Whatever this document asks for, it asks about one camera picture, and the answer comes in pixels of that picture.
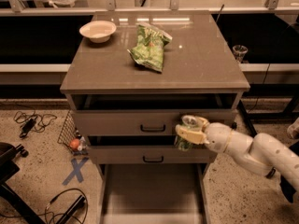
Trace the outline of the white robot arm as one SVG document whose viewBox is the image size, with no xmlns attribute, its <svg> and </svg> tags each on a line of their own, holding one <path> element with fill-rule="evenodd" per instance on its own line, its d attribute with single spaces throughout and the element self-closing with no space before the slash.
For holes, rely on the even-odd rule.
<svg viewBox="0 0 299 224">
<path fill-rule="evenodd" d="M 275 168 L 280 172 L 282 193 L 293 203 L 293 195 L 299 191 L 298 144 L 286 147 L 270 134 L 258 133 L 251 137 L 202 117 L 185 115 L 181 120 L 175 128 L 175 144 L 203 145 L 213 152 L 224 153 L 256 175 L 267 176 Z"/>
</svg>

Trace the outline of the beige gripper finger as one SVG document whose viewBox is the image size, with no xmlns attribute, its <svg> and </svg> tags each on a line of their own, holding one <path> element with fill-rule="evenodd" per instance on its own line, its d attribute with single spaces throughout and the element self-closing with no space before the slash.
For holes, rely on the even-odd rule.
<svg viewBox="0 0 299 224">
<path fill-rule="evenodd" d="M 196 120 L 196 128 L 202 132 L 209 125 L 209 121 L 206 118 L 196 116 L 195 120 Z"/>
<path fill-rule="evenodd" d="M 207 136 L 203 132 L 203 129 L 201 127 L 188 127 L 178 124 L 175 130 L 178 136 L 190 143 L 196 145 L 203 145 L 208 143 Z"/>
</svg>

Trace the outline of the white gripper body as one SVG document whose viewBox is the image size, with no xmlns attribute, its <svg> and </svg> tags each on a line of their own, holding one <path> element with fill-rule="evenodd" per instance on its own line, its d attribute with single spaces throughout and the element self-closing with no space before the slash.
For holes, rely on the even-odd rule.
<svg viewBox="0 0 299 224">
<path fill-rule="evenodd" d="M 228 146 L 232 129 L 222 123 L 210 123 L 205 129 L 205 146 L 216 153 L 223 153 Z"/>
</svg>

